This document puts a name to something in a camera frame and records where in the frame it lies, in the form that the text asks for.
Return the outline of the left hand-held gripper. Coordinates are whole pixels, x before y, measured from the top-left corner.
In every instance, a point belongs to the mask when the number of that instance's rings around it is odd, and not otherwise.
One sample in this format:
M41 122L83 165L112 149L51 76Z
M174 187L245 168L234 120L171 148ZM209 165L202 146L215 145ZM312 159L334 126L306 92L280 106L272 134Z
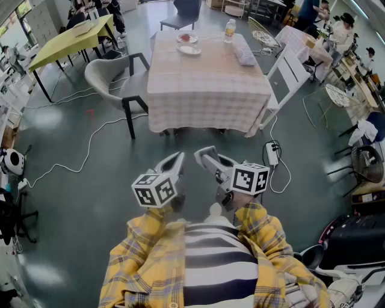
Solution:
M171 205L180 211L185 202L181 187L184 154L176 152L160 161L155 170L148 169L131 185L138 204L145 208L163 208Z

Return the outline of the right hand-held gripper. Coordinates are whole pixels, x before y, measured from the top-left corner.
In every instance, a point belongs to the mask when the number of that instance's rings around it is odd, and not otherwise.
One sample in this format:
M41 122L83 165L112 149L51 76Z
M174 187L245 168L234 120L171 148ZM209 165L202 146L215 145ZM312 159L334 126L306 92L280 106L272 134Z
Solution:
M270 168L255 164L236 164L221 156L215 146L208 146L194 153L198 165L215 176L219 183L216 201L227 211L233 206L234 192L250 196L266 191ZM226 166L220 170L220 164Z

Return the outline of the person's right forearm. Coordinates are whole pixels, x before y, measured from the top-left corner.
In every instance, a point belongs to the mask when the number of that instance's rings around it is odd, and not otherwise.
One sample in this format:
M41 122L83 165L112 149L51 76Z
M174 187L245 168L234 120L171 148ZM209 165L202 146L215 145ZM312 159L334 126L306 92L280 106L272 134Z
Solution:
M239 207L240 240L258 263L253 308L330 308L325 284L294 257L278 218L256 201Z

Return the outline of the person's left forearm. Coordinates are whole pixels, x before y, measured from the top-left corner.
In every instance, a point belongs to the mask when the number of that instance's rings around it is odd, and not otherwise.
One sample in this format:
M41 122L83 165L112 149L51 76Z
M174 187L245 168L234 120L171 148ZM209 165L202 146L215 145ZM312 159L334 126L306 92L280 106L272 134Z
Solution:
M127 223L128 235L109 254L98 308L184 308L185 224L171 205Z

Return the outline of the white power strip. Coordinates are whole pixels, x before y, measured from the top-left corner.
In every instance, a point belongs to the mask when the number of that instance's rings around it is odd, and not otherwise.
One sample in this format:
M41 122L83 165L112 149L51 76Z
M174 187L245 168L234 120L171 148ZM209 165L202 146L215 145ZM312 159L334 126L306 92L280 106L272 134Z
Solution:
M265 146L268 155L269 164L275 167L279 163L278 150L279 146L275 142L269 142Z

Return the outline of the table with checked tablecloth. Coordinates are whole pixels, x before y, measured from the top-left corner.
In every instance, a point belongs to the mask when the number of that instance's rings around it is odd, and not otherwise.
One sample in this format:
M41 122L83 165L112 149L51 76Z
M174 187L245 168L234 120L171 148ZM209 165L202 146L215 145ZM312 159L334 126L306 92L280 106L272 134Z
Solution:
M177 50L181 31L155 35L147 85L149 128L217 128L252 137L260 128L272 89L258 65L242 66L234 47L248 44L241 34L231 43L216 30L194 30L198 55Z

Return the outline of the person's striped shirt torso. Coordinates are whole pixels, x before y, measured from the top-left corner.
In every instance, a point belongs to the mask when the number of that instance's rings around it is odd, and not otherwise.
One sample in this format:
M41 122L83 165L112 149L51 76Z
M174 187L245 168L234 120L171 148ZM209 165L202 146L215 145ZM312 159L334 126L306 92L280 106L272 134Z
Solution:
M253 308L258 263L226 218L185 224L184 308Z

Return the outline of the purple wet wipes packet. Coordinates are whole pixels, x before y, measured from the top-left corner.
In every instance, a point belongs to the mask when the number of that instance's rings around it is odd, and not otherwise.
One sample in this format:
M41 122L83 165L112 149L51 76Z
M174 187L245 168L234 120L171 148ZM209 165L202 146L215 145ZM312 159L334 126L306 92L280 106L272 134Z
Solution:
M245 67L254 67L257 65L255 56L248 45L239 45L233 43L233 50L240 65Z

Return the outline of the white slatted chair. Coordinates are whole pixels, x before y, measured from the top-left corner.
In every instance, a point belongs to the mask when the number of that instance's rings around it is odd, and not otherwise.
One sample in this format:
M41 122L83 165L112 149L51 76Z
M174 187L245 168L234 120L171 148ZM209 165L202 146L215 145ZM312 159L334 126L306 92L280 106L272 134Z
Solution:
M273 119L279 110L291 99L291 97L301 88L301 86L308 80L310 73L305 70L302 63L299 61L293 50L286 46L278 59L270 69L266 78L269 82L269 89L272 90L271 78L275 71L279 69L280 74L289 90L289 93L281 100L277 101L274 93L268 102L267 108L271 110L271 114L259 126L263 130L266 125Z

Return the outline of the plastic bottle with yellow label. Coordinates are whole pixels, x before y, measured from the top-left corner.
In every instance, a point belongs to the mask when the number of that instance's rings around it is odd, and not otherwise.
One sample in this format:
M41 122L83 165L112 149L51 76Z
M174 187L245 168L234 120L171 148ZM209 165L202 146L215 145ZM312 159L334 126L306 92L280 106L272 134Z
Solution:
M224 42L231 43L233 36L235 34L236 29L236 21L235 19L229 19L226 24L225 32L224 32Z

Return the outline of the dark grey dining chair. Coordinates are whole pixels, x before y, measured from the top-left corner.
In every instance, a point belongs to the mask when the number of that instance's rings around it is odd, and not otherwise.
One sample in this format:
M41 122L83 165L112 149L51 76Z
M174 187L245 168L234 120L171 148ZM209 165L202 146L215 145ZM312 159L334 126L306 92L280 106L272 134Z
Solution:
M173 4L177 14L160 21L160 30L162 31L164 26L179 30L188 25L194 29L199 19L202 0L174 0Z

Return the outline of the small table with checked cloth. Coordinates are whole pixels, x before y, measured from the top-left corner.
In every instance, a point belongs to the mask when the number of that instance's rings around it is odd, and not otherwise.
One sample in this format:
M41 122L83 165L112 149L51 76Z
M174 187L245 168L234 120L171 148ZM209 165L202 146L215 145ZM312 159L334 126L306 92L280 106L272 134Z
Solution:
M275 39L281 45L289 46L301 63L311 58L317 65L315 78L319 82L325 79L333 59L322 44L312 36L291 26L285 26Z

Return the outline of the round white side table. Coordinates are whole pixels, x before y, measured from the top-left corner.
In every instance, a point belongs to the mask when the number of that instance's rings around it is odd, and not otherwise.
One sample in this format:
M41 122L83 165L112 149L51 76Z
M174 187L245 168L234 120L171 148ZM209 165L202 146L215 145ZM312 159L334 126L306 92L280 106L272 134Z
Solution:
M221 12L242 19L245 9L249 5L249 0L223 0Z

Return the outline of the white cloth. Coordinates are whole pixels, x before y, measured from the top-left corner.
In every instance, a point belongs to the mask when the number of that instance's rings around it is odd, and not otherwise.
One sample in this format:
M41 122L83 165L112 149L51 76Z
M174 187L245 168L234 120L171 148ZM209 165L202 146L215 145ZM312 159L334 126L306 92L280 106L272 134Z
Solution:
M369 141L369 144L372 144L375 141L377 134L378 130L371 122L359 120L357 122L357 127L352 132L348 145L353 146L362 137L365 137Z

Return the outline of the white and black round device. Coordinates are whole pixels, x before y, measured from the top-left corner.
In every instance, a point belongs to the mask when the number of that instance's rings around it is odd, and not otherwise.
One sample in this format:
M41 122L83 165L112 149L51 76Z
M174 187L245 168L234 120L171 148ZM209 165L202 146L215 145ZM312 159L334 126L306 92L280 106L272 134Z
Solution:
M25 156L14 149L0 148L0 168L4 174L22 176L25 169Z

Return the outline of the yellow-green table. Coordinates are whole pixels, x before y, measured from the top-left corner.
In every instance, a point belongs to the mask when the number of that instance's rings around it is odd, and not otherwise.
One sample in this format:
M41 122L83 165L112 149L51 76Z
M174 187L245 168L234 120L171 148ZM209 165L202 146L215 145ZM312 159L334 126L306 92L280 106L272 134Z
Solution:
M50 63L57 63L57 65L61 67L58 62L59 59L84 49L94 49L97 56L101 58L102 56L97 49L99 46L99 37L109 37L114 46L117 46L117 40L112 31L113 26L113 15L104 15L99 18L99 23L85 34L76 36L75 28L69 29L52 38L39 50L29 66L29 71L33 73L41 90L50 103L52 103L51 97L44 88L44 85L38 76L37 69Z

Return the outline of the pale wooden tissue box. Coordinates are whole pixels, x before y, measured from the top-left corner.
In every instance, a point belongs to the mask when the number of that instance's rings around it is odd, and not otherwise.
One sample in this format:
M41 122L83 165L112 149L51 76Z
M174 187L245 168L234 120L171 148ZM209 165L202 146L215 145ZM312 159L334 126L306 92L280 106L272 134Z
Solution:
M88 33L93 27L94 24L91 20L85 20L81 23L76 24L72 28L72 32L75 37L79 37L80 35Z

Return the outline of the brown cardboard box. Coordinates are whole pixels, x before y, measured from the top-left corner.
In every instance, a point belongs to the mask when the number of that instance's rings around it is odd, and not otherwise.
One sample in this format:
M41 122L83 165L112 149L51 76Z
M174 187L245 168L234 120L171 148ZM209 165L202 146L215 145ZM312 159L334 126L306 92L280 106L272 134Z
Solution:
M352 205L367 205L385 202L385 180L379 183L362 183L351 194Z

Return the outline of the wooden counter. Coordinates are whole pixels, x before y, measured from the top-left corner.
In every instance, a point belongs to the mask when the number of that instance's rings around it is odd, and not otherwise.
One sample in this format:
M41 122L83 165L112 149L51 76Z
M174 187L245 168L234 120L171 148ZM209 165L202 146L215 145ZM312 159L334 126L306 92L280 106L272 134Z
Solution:
M336 67L331 67L327 79L337 88L345 91L351 100L347 113L354 124L370 112L383 111L383 102L370 77L362 75L363 67L356 58L345 57Z

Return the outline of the black hard case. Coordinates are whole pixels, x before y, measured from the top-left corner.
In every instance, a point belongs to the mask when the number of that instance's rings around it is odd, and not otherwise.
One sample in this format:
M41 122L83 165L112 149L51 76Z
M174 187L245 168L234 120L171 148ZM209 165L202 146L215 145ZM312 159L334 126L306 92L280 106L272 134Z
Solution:
M319 244L324 248L320 267L325 270L339 265L385 265L385 213L341 216L324 230Z

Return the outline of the dark blue chair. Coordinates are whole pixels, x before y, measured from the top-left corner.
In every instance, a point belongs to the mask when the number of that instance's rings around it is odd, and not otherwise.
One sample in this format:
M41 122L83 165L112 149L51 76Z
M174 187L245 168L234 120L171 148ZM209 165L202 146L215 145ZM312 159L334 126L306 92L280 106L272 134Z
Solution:
M359 120L367 120L377 128L378 134L373 143L375 142L380 143L383 140L385 140L385 114L381 112L371 112L366 119L359 119ZM342 134L340 134L339 137L342 137L346 134L352 134L353 130L355 130L356 127L357 127L357 123L351 128L349 128L348 130L346 130L345 132L343 132ZM362 137L359 140L362 141L363 145L371 145L369 144L369 141L365 137Z

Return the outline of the black office chair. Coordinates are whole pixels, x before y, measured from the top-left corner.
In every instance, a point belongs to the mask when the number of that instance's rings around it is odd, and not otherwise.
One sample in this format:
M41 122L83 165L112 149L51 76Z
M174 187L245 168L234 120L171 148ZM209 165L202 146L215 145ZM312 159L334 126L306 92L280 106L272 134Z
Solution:
M22 214L22 196L26 196L23 192L18 199L18 204L15 204L13 196L4 188L0 188L0 196L4 197L4 201L0 200L0 239L5 245L9 245L11 239L15 236L26 237L30 243L36 244L37 240L29 236L25 223L25 219L39 216L38 211L29 214Z

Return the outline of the grey locker cabinet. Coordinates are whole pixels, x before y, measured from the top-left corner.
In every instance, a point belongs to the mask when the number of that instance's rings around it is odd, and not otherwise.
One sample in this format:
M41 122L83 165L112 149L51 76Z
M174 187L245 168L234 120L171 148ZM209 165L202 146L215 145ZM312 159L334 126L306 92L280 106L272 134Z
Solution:
M25 18L37 44L42 48L59 34L61 19L54 0L29 0L31 11Z

